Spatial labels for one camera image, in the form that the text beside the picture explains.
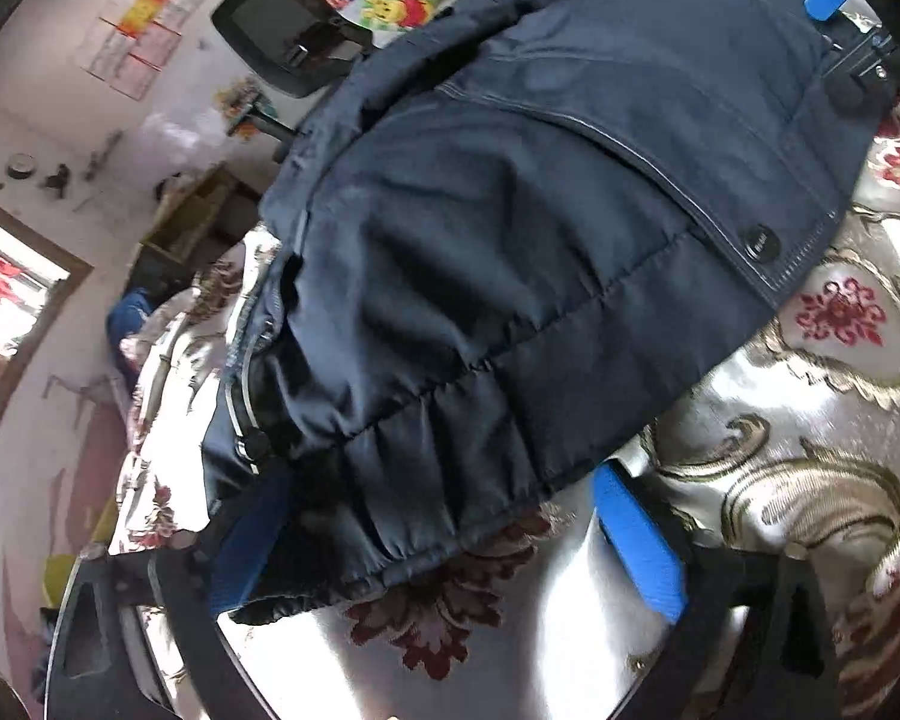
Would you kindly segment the black wall hook item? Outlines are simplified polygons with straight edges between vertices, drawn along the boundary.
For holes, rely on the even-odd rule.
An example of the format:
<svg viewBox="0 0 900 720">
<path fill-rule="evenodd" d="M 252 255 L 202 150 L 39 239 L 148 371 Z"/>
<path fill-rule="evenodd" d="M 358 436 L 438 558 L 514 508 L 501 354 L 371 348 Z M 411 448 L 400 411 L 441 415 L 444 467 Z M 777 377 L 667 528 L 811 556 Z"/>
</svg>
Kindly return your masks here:
<svg viewBox="0 0 900 720">
<path fill-rule="evenodd" d="M 73 173 L 71 172 L 71 169 L 69 169 L 69 166 L 64 163 L 59 163 L 56 166 L 55 172 L 50 172 L 50 174 L 46 174 L 46 176 L 43 177 L 41 188 L 43 188 L 45 192 L 50 193 L 53 199 L 63 200 L 64 197 L 66 197 L 66 193 L 68 193 L 71 177 L 73 177 Z"/>
</svg>

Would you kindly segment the black mesh office chair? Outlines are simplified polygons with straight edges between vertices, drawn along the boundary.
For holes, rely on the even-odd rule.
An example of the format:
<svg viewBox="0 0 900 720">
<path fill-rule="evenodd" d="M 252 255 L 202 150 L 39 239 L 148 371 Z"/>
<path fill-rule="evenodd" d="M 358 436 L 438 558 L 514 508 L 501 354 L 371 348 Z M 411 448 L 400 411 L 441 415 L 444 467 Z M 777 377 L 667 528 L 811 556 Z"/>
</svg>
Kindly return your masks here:
<svg viewBox="0 0 900 720">
<path fill-rule="evenodd" d="M 211 23 L 265 93 L 274 89 L 294 99 L 337 85 L 375 50 L 372 32 L 325 0 L 224 0 Z M 297 130 L 279 117 L 256 123 L 278 142 L 272 160 L 282 163 Z"/>
</svg>

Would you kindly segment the colourful poster behind chair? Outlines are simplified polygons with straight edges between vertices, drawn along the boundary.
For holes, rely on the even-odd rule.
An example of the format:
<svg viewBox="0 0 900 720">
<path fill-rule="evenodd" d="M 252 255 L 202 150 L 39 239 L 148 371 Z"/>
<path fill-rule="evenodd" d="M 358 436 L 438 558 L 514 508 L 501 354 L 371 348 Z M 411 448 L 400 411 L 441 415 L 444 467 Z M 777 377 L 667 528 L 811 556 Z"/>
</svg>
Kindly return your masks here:
<svg viewBox="0 0 900 720">
<path fill-rule="evenodd" d="M 278 119 L 278 111 L 255 76 L 244 76 L 214 93 L 214 107 L 222 115 L 229 137 L 248 140 L 261 132 L 258 119 Z"/>
</svg>

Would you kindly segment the window with wooden frame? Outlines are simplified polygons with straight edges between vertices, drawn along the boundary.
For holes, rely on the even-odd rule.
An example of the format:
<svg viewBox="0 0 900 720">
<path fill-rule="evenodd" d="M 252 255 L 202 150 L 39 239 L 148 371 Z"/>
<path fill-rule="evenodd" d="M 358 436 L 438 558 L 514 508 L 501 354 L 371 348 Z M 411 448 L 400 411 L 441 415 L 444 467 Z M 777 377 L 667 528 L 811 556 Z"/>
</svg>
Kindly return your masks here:
<svg viewBox="0 0 900 720">
<path fill-rule="evenodd" d="M 46 333 L 91 273 L 0 206 L 0 424 Z"/>
</svg>

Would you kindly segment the navy blue padded jacket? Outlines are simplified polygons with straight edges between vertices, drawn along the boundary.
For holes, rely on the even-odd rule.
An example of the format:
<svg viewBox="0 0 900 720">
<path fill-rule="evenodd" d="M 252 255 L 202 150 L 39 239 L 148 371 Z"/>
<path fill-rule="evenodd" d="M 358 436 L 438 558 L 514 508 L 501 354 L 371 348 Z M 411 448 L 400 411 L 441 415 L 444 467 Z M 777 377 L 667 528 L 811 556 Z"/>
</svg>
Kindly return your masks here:
<svg viewBox="0 0 900 720">
<path fill-rule="evenodd" d="M 883 101 L 805 0 L 457 0 L 302 125 L 203 444 L 289 507 L 245 624 L 424 574 L 587 476 L 797 291 Z"/>
</svg>

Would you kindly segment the Winnie the Pooh poster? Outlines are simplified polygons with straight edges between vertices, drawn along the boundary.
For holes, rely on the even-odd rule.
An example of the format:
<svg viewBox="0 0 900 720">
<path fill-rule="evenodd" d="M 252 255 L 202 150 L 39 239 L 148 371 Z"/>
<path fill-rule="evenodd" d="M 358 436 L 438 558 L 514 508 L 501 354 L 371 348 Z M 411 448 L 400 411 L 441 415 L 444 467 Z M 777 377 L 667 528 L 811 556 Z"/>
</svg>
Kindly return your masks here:
<svg viewBox="0 0 900 720">
<path fill-rule="evenodd" d="M 424 26 L 445 0 L 362 0 L 361 25 L 372 31 L 409 31 Z"/>
</svg>

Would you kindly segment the certificates on wall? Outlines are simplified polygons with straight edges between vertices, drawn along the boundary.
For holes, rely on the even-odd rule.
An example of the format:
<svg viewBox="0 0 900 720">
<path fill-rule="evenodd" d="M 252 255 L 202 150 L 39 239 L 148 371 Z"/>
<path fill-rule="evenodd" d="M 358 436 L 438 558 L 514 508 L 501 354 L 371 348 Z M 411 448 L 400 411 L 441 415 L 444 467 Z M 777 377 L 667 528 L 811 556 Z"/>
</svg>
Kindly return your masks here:
<svg viewBox="0 0 900 720">
<path fill-rule="evenodd" d="M 80 70 L 139 103 L 206 0 L 107 0 L 77 49 Z"/>
</svg>

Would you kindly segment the wooden desk with shelf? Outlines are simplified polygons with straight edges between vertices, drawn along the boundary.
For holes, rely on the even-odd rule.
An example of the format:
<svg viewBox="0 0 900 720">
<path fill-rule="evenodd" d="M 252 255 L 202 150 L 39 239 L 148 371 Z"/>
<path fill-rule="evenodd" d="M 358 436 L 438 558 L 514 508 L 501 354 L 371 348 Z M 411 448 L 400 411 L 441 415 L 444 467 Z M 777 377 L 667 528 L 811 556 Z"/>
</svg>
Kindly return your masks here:
<svg viewBox="0 0 900 720">
<path fill-rule="evenodd" d="M 173 176 L 160 184 L 164 197 L 154 222 L 134 251 L 125 291 L 153 296 L 189 283 L 258 223 L 261 193 L 240 181 L 225 164 L 185 182 Z"/>
</svg>

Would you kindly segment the blue suitcase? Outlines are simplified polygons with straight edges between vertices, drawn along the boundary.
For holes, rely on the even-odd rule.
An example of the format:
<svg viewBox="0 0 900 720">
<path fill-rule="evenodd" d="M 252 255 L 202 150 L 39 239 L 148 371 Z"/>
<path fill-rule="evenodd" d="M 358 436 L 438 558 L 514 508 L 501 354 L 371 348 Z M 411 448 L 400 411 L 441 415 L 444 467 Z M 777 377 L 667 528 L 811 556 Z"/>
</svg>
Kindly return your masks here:
<svg viewBox="0 0 900 720">
<path fill-rule="evenodd" d="M 154 309 L 155 305 L 146 289 L 131 289 L 119 298 L 105 319 L 105 335 L 109 342 L 113 366 L 123 379 L 128 394 L 136 385 L 137 371 L 123 355 L 121 342 L 139 332 Z"/>
</svg>

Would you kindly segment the round wall clock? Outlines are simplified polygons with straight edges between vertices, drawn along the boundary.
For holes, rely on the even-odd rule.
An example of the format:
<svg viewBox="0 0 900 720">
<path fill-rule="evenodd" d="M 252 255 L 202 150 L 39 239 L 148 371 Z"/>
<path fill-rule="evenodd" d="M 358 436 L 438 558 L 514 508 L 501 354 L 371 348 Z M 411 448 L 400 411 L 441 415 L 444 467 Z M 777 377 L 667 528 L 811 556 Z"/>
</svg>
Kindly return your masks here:
<svg viewBox="0 0 900 720">
<path fill-rule="evenodd" d="M 4 172 L 7 177 L 11 177 L 14 181 L 27 181 L 35 172 L 37 172 L 38 164 L 32 154 L 13 153 L 7 158 Z"/>
</svg>

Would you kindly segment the yellow green plastic item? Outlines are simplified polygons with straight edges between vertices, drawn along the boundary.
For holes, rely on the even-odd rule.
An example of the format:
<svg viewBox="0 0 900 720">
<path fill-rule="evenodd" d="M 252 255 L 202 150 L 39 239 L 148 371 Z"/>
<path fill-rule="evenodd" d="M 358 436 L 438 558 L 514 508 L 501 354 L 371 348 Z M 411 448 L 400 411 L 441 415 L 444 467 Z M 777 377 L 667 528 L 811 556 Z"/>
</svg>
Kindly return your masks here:
<svg viewBox="0 0 900 720">
<path fill-rule="evenodd" d="M 89 546 L 107 546 L 113 538 L 118 518 L 116 500 L 110 499 L 95 522 L 91 531 Z M 64 592 L 68 587 L 69 575 L 73 572 L 79 553 L 52 554 L 45 559 L 41 576 L 41 606 L 48 610 L 57 610 L 63 603 Z"/>
</svg>

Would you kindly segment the floral white red bedspread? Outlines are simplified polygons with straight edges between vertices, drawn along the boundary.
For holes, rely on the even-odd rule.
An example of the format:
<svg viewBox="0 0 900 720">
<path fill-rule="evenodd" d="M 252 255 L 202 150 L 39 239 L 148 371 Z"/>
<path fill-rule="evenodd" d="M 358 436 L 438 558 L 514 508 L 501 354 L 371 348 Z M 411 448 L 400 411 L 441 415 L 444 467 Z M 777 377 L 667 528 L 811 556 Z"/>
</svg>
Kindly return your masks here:
<svg viewBox="0 0 900 720">
<path fill-rule="evenodd" d="M 114 553 L 205 525 L 198 442 L 276 242 L 253 229 L 126 341 L 141 366 Z M 808 551 L 848 718 L 900 717 L 900 93 L 798 293 L 619 452 L 688 527 Z M 585 484 L 409 582 L 224 634 L 283 718 L 600 718 L 662 644 Z"/>
</svg>

